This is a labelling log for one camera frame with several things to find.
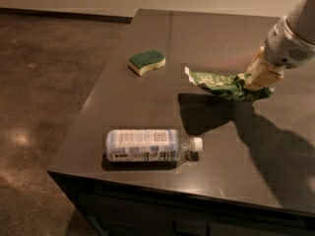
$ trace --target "sponge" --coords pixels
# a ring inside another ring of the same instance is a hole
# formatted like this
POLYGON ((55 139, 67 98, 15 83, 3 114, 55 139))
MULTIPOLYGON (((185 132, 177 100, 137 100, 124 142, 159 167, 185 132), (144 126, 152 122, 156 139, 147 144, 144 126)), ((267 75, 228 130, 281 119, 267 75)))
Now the sponge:
POLYGON ((139 76, 165 65, 165 56, 156 50, 140 53, 129 59, 129 67, 139 76))

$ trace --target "bottle label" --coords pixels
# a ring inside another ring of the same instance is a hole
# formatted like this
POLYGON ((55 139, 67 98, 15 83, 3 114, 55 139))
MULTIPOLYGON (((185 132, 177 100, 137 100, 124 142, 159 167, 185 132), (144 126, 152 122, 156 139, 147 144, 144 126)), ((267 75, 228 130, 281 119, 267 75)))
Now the bottle label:
POLYGON ((111 161, 174 161, 178 157, 176 130, 113 130, 106 140, 111 161))

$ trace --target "drawer handle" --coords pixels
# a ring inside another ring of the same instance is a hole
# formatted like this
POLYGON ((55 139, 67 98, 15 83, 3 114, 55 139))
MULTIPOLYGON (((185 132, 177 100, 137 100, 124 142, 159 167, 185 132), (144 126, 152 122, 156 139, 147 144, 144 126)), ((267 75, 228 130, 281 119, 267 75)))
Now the drawer handle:
MULTIPOLYGON (((175 220, 173 220, 172 222, 172 231, 173 231, 173 234, 176 236, 201 236, 201 235, 191 234, 188 232, 182 232, 182 231, 177 230, 175 220)), ((210 236, 210 233, 211 233, 210 225, 209 223, 207 223, 207 232, 205 236, 210 236)))

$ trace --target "bottle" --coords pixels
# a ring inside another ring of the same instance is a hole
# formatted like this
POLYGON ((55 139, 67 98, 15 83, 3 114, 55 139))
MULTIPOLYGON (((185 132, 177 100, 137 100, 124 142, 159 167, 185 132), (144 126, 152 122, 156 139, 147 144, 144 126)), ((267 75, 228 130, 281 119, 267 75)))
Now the bottle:
POLYGON ((203 150, 201 138, 180 135, 173 129, 112 130, 105 144, 105 155, 110 162, 176 161, 181 164, 198 160, 198 152, 203 150))

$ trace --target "floor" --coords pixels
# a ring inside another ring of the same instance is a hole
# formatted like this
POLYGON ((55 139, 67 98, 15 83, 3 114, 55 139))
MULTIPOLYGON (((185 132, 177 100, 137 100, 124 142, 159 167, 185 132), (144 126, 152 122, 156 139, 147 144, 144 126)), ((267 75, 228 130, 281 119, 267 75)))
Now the floor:
POLYGON ((1 235, 96 235, 46 166, 127 28, 0 14, 1 235))

